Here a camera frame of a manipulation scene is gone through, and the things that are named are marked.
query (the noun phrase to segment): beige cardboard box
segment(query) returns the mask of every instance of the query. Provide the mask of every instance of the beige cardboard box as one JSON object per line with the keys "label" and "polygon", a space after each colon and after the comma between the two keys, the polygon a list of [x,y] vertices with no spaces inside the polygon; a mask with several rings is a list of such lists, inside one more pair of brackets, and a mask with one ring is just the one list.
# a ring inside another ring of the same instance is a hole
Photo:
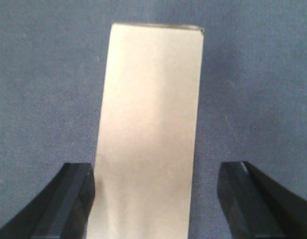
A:
{"label": "beige cardboard box", "polygon": [[88,239],[186,239],[203,31],[111,29]]}

